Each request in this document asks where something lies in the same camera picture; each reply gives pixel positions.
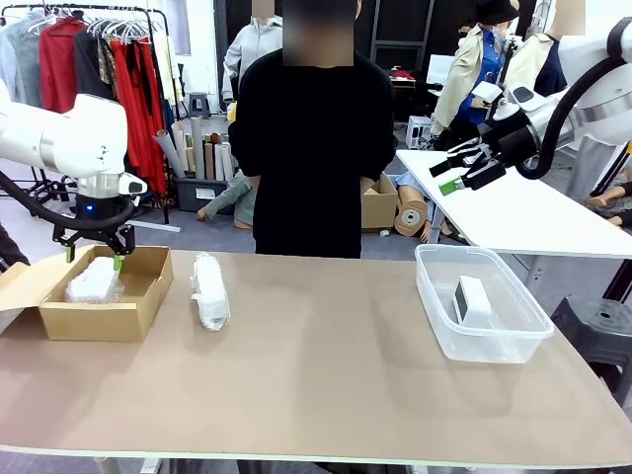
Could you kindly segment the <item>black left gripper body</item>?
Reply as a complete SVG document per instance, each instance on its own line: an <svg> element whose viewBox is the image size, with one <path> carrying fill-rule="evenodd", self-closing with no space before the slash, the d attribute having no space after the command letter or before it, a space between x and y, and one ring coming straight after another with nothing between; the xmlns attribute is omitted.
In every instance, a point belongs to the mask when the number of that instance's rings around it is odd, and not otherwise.
<svg viewBox="0 0 632 474"><path fill-rule="evenodd" d="M77 195L75 217L78 220L102 221L117 217L124 208L122 197L86 197Z"/></svg>

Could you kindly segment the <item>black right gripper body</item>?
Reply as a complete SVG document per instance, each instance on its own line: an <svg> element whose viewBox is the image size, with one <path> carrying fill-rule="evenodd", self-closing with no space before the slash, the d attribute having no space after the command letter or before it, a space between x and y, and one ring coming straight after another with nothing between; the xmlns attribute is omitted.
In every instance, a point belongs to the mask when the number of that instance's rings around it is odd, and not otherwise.
<svg viewBox="0 0 632 474"><path fill-rule="evenodd" d="M478 131L485 156L506 166L516 166L537 153L529 120L487 120Z"/></svg>

